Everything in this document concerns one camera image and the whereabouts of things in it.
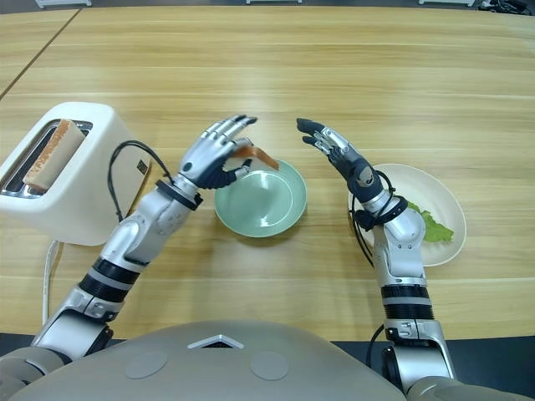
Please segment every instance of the circular button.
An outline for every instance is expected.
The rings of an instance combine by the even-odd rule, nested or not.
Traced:
[[[162,351],[142,353],[126,365],[127,378],[148,378],[162,369],[167,363],[167,354]]]
[[[288,360],[280,353],[265,351],[251,358],[251,371],[264,380],[280,380],[290,370]]]

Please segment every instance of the green lettuce leaf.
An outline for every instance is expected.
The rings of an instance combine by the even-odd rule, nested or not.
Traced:
[[[421,214],[425,222],[425,236],[426,242],[451,241],[453,231],[437,223],[430,211],[421,211],[420,208],[412,202],[409,202],[409,208],[414,209]]]

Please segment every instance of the white plate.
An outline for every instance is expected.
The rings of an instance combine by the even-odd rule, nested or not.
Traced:
[[[389,177],[397,195],[404,196],[422,211],[430,211],[435,221],[454,231],[451,241],[422,242],[424,266],[439,266],[457,256],[466,240],[466,219],[461,205],[450,190],[432,175],[409,165],[387,164],[374,168]],[[353,195],[349,193],[349,210],[352,202]],[[355,201],[354,209],[362,209],[358,201]],[[373,232],[362,230],[362,234],[366,242],[373,246]]]

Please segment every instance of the bread slice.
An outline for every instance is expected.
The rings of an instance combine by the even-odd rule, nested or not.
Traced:
[[[232,157],[242,157],[245,159],[255,157],[266,165],[270,166],[272,169],[278,170],[279,168],[278,162],[273,157],[256,146],[245,146],[244,148],[241,148],[235,152]]]
[[[85,135],[73,121],[61,119],[41,155],[24,176],[24,184],[40,191],[50,189],[84,139]]]

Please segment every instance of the wooden table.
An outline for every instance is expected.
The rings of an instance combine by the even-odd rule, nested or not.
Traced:
[[[0,157],[67,100],[112,105],[170,166],[213,120],[257,115],[247,134],[301,171],[306,215],[278,238],[245,239],[222,226],[205,191],[131,291],[116,337],[252,318],[365,340],[383,312],[349,229],[347,190],[294,128],[298,116],[322,121],[373,163],[426,170],[459,199],[465,248],[427,270],[446,336],[530,335],[534,34],[535,18],[433,9],[85,9],[0,101]],[[5,218],[0,233],[0,330],[36,332],[49,239]],[[64,248],[53,306],[98,254]]]
[[[0,14],[0,98],[75,13]]]

